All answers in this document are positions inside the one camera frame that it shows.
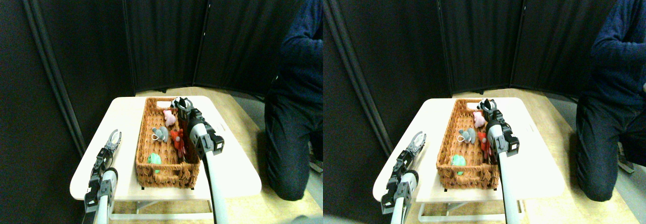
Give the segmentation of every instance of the pink stuffed pig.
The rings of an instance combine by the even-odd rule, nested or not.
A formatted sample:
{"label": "pink stuffed pig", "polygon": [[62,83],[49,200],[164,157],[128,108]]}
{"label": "pink stuffed pig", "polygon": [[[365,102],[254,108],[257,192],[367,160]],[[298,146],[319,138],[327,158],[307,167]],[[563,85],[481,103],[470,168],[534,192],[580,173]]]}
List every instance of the pink stuffed pig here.
{"label": "pink stuffed pig", "polygon": [[481,111],[474,111],[473,112],[473,120],[475,121],[475,127],[482,127],[485,125],[487,121],[485,121],[485,118],[482,116]]}
{"label": "pink stuffed pig", "polygon": [[177,118],[173,115],[173,112],[170,109],[164,110],[164,120],[166,120],[166,127],[175,124]]}

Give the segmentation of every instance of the knee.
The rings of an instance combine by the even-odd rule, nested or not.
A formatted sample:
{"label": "knee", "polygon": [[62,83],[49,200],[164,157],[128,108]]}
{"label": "knee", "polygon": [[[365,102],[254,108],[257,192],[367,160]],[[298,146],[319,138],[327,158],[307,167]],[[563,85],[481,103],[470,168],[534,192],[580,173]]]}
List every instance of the knee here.
{"label": "knee", "polygon": [[614,189],[614,183],[604,182],[601,180],[590,180],[588,182],[582,182],[579,178],[579,185],[583,190],[583,193],[593,201],[607,201],[612,198],[612,189]]}
{"label": "knee", "polygon": [[294,180],[278,180],[270,182],[276,194],[286,201],[297,201],[303,198],[305,187]]}
{"label": "knee", "polygon": [[285,162],[267,162],[267,177],[276,194],[287,201],[303,198],[309,172],[307,167]]}

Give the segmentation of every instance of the green stuffed toy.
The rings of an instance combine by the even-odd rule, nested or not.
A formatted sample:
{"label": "green stuffed toy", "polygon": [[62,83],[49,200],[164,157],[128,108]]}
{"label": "green stuffed toy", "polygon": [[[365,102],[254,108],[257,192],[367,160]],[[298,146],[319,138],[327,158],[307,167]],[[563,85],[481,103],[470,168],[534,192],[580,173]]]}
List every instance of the green stuffed toy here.
{"label": "green stuffed toy", "polygon": [[455,155],[453,155],[451,165],[453,165],[453,166],[465,166],[466,165],[466,160],[461,155],[455,154]]}
{"label": "green stuffed toy", "polygon": [[162,157],[153,152],[148,156],[148,163],[161,164]]}

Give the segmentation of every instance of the wicker basket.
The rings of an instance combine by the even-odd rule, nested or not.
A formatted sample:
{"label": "wicker basket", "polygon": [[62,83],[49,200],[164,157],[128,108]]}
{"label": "wicker basket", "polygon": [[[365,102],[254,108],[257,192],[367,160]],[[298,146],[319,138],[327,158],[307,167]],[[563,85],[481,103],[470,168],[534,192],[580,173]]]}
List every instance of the wicker basket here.
{"label": "wicker basket", "polygon": [[[173,99],[171,97],[148,97],[146,99],[135,155],[137,181],[142,187],[195,187],[195,182],[200,172],[200,159],[195,147],[188,144],[188,134],[184,134],[184,146],[187,153],[185,156],[186,162],[178,161],[177,150],[171,139],[168,140],[168,143],[152,140],[152,128],[159,129],[159,127],[164,127],[166,122],[164,120],[164,110],[171,109],[173,115],[177,116],[177,109],[161,108],[157,106],[157,102],[173,101]],[[171,125],[168,131],[179,129],[177,122]],[[153,152],[161,157],[161,164],[147,162],[148,156]]]}
{"label": "wicker basket", "polygon": [[[438,153],[438,174],[445,189],[494,189],[498,187],[500,172],[498,166],[483,163],[480,141],[475,144],[457,141],[458,130],[473,128],[476,132],[484,132],[485,127],[476,129],[473,122],[473,112],[466,106],[467,102],[480,102],[479,99],[457,99],[446,126],[445,136]],[[466,166],[452,166],[453,155],[459,154],[466,160]]]}

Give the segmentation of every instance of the stuffed toy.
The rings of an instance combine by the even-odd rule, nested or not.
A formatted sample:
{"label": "stuffed toy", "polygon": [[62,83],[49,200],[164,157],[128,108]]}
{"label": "stuffed toy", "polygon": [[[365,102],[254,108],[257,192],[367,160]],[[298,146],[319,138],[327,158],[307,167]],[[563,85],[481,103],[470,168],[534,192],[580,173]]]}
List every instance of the stuffed toy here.
{"label": "stuffed toy", "polygon": [[[465,166],[466,165],[466,160],[464,157],[461,155],[453,155],[453,159],[451,159],[451,165],[453,166]],[[457,175],[462,175],[464,172],[458,172]]]}
{"label": "stuffed toy", "polygon": [[148,163],[161,164],[162,157],[153,152],[148,156]]}
{"label": "stuffed toy", "polygon": [[175,124],[177,118],[173,115],[173,112],[170,109],[164,110],[164,120],[166,120],[166,127],[170,127]]}
{"label": "stuffed toy", "polygon": [[487,141],[487,134],[484,132],[478,132],[478,139],[480,139],[480,150],[482,150],[482,157],[487,160],[489,159],[489,152],[491,151],[491,145]]}
{"label": "stuffed toy", "polygon": [[475,144],[475,139],[477,136],[475,134],[474,129],[470,128],[470,129],[466,129],[466,131],[460,129],[458,132],[460,133],[461,136],[457,136],[457,141],[460,141],[460,142],[464,141],[466,143]]}
{"label": "stuffed toy", "polygon": [[182,159],[186,155],[186,149],[184,148],[184,129],[180,129],[179,131],[171,130],[171,139],[175,143],[177,156]]}
{"label": "stuffed toy", "polygon": [[166,129],[166,127],[160,127],[159,129],[156,129],[155,127],[153,127],[152,128],[152,140],[167,143],[168,142],[168,129]]}
{"label": "stuffed toy", "polygon": [[482,127],[485,125],[487,121],[485,121],[484,116],[482,116],[481,111],[474,111],[473,112],[473,120],[475,121],[475,127]]}

